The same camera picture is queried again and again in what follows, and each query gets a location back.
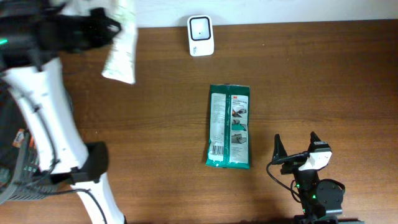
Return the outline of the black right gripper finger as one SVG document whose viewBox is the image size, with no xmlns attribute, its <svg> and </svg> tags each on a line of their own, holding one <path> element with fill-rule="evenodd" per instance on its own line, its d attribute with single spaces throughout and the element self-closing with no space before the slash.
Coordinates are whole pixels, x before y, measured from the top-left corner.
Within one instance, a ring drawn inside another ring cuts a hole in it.
<svg viewBox="0 0 398 224">
<path fill-rule="evenodd" d="M 308 147 L 308 151 L 315 152 L 317 149 L 321 148 L 321 146 L 322 146 L 322 141 L 317 136 L 317 134 L 314 131 L 312 131 L 310 133 L 310 145 Z"/>
<path fill-rule="evenodd" d="M 274 136 L 274 152 L 272 155 L 272 162 L 274 164 L 282 164 L 287 157 L 287 152 L 282 144 L 280 135 L 276 134 Z"/>
</svg>

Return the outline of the green glove package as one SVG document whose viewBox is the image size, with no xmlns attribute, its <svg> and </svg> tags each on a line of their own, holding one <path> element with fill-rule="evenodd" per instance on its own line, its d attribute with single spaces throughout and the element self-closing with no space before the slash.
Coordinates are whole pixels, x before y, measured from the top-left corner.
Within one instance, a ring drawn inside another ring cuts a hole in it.
<svg viewBox="0 0 398 224">
<path fill-rule="evenodd" d="M 210 85 L 209 140 L 206 165 L 249 169 L 250 88 Z"/>
</svg>

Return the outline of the white tube with cork cap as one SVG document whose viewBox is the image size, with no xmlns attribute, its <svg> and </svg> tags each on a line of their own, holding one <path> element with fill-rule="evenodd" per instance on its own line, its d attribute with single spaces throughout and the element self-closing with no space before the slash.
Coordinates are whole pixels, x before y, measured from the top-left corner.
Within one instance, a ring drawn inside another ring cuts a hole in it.
<svg viewBox="0 0 398 224">
<path fill-rule="evenodd" d="M 136 45 L 138 28 L 134 0 L 113 1 L 110 18 L 121 24 L 121 31 L 113 38 L 102 76 L 130 85 L 135 84 Z"/>
</svg>

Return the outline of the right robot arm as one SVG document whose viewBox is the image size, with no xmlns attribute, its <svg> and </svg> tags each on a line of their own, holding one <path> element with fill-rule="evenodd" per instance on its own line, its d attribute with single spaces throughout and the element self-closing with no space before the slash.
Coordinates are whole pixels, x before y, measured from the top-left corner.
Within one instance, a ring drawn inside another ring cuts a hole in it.
<svg viewBox="0 0 398 224">
<path fill-rule="evenodd" d="M 287 189 L 293 199 L 301 204 L 303 213 L 293 218 L 293 223 L 362 223 L 358 219 L 339 219 L 343 213 L 342 203 L 345 185 L 333 179 L 320 179 L 318 171 L 325 168 L 331 159 L 332 150 L 315 132 L 310 133 L 306 151 L 288 155 L 279 134 L 274 136 L 272 160 L 266 167 L 269 177 Z M 270 166 L 281 166 L 282 175 L 294 176 L 287 186 L 269 171 Z"/>
</svg>

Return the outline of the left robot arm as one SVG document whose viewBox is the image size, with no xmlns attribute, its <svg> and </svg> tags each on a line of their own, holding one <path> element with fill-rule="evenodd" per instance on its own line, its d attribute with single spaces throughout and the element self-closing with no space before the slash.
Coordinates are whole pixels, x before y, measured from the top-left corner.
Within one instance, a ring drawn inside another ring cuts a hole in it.
<svg viewBox="0 0 398 224">
<path fill-rule="evenodd" d="M 60 195 L 66 183 L 93 223 L 125 223 L 109 186 L 108 149 L 85 143 L 60 52 L 113 43 L 116 1 L 1 2 L 1 202 Z"/>
</svg>

